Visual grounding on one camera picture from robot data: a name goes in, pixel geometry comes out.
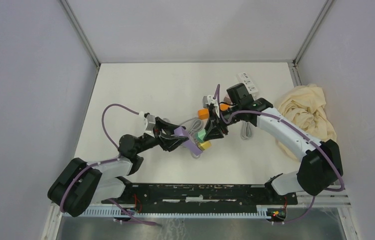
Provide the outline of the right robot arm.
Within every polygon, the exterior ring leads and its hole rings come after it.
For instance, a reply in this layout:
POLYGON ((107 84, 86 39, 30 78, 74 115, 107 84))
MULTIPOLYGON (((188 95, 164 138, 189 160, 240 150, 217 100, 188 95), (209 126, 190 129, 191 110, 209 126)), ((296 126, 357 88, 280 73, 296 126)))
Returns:
POLYGON ((289 193, 306 192, 317 196, 322 191, 341 192, 345 189, 340 148, 336 142, 331 139, 323 141, 306 133, 268 100, 254 99, 243 83, 228 88, 226 92, 231 100, 226 110, 220 106, 218 87, 214 95, 203 97, 203 106, 209 116, 202 141, 224 138, 229 133, 228 127, 238 122, 251 123, 272 135, 300 161, 297 171, 281 173, 269 180, 270 187, 264 190, 268 203, 277 204, 289 193))

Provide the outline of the green plug adapter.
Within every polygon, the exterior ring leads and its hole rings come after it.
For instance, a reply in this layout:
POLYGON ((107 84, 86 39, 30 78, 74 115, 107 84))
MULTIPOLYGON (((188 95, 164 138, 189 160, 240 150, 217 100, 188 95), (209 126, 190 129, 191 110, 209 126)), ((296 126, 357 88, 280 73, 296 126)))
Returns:
POLYGON ((200 143, 205 142, 206 133, 207 131, 205 129, 201 129, 200 131, 198 131, 195 135, 196 140, 200 143))

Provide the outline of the yellow plug adapter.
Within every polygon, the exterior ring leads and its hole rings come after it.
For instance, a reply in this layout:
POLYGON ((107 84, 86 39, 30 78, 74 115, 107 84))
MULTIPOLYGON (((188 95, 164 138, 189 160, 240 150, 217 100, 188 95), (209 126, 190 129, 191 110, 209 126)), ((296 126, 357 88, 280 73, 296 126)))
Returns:
POLYGON ((205 151, 212 146, 212 143, 210 141, 199 142, 197 146, 201 151, 205 151))

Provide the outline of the purple power strip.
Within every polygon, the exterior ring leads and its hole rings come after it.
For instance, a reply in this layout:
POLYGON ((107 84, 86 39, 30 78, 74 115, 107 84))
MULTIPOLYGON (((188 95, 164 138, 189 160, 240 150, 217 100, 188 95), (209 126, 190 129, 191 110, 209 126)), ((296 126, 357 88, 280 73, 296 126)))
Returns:
POLYGON ((176 128, 174 130, 174 134, 178 137, 187 137, 187 140, 182 144, 182 146, 188 149, 195 158, 198 158, 203 153, 203 150, 198 147, 193 137, 183 126, 176 128))

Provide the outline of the white power strip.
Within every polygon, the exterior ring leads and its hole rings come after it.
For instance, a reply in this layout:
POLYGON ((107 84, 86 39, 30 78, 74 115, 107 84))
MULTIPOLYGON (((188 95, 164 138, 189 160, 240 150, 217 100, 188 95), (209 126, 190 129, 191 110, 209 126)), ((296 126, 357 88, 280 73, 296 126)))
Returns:
POLYGON ((255 85, 254 80, 246 73, 240 72, 236 75, 236 79, 239 83, 244 84, 248 93, 256 96, 259 93, 257 86, 255 85))

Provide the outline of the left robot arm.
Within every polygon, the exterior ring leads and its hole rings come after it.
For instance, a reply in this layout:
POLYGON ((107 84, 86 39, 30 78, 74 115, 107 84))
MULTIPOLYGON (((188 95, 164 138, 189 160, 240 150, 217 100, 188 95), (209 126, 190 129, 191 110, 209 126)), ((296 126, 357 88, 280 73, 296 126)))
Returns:
POLYGON ((79 157, 72 159, 49 188, 47 197, 72 217, 81 215, 94 202, 117 199, 128 203, 133 190, 120 178, 139 170, 144 161, 139 154, 157 146, 171 152, 190 139, 184 126, 158 117, 153 125, 147 125, 143 135, 123 135, 116 157, 93 163, 79 157))

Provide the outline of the orange power strip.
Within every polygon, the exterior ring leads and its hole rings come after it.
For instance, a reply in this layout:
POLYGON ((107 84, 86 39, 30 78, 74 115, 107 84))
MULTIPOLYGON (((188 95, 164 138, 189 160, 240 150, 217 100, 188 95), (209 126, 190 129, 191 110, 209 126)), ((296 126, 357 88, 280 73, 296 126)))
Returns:
MULTIPOLYGON (((219 108, 221 111, 227 111, 231 106, 229 104, 226 104, 226 103, 220 103, 219 104, 219 108)), ((200 119, 200 120, 206 120, 208 119, 210 116, 209 114, 209 110, 206 109, 206 108, 203 108, 203 109, 200 109, 197 111, 197 117, 200 119)))

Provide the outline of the pink USB charger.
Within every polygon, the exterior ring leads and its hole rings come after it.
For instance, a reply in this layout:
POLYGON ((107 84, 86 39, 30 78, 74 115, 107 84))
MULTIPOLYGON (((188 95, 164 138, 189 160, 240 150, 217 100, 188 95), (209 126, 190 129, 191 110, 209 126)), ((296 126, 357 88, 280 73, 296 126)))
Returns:
POLYGON ((223 99, 223 101, 224 101, 225 103, 228 103, 228 104, 231 104, 231 103, 232 103, 231 99, 230 99, 228 96, 225 96, 224 99, 223 99))

